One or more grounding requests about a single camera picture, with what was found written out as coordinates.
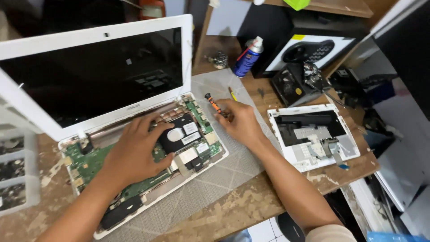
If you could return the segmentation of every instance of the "gray cutting mat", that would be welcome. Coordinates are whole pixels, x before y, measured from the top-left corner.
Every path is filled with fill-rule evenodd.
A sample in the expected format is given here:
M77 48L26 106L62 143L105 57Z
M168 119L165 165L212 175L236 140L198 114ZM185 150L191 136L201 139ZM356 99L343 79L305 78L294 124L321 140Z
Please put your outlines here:
M213 117L215 110L204 98L206 93L217 100L231 98L228 87L238 101L252 105L264 134L280 150L279 144L257 111L242 82L230 69L214 71L192 77L192 93L216 133L223 141L229 156L183 185L178 190L152 205L141 214L104 237L103 242L148 242L166 232L175 224L215 202L244 182L264 171L261 162L249 150L229 137Z

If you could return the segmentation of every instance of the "hand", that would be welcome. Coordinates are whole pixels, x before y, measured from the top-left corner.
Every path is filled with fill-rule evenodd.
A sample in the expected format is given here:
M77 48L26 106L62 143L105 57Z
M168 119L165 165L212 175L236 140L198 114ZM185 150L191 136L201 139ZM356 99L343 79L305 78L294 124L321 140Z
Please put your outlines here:
M104 159L100 170L109 174L122 187L156 176L172 163L174 153L168 154L158 163L154 162L152 149L161 133L174 124L158 124L149 132L150 122L160 114L152 113L141 118L135 118L123 131L120 140Z
M253 150L267 139L257 122L253 107L231 99L216 102L227 106L225 112L229 114L228 118L220 114L216 114L215 118L235 140Z

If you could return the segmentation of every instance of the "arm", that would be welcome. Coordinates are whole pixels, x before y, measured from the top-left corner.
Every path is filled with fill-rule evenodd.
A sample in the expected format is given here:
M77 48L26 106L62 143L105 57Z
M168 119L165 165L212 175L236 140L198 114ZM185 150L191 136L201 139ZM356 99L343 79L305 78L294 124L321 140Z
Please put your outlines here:
M261 160L279 199L305 234L328 224L342 225L321 193L263 134L251 106L230 99L217 103L226 105L226 112L230 113L228 119L216 115L217 121Z
M152 148L161 133L174 124L159 124L149 132L154 113L128 124L117 144L104 159L103 167L66 212L36 242L90 241L112 199L126 186L157 175L170 166L173 153L159 163Z

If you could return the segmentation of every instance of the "laptop lid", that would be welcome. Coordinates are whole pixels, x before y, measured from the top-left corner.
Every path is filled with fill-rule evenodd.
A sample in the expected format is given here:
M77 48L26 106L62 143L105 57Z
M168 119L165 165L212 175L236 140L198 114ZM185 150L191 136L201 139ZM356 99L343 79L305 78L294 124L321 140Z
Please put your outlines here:
M191 91L192 15L0 43L0 96L54 140Z

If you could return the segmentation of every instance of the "pencil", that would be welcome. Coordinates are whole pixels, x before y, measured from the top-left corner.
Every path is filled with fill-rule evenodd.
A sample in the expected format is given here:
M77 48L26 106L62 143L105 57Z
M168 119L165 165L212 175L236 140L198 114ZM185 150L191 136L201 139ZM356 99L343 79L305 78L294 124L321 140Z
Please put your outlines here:
M233 97L233 100L237 101L236 97L234 96L233 89L231 89L231 87L228 87L228 91L230 92L231 97Z

